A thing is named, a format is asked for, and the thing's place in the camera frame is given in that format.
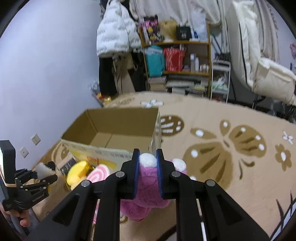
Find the person's hand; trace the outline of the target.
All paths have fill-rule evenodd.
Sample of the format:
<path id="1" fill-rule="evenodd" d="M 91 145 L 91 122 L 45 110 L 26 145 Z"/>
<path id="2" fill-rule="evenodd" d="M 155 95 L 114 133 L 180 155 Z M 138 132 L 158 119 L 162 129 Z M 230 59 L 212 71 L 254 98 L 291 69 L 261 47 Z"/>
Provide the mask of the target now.
<path id="1" fill-rule="evenodd" d="M 9 211 L 5 211 L 3 208 L 1 208 L 1 212 L 7 221 L 10 221 L 12 217 L 19 217 L 21 219 L 20 225 L 22 227 L 29 227 L 31 225 L 29 212 L 27 210 L 23 211 L 22 213 L 19 213 L 18 211 L 13 209 Z"/>

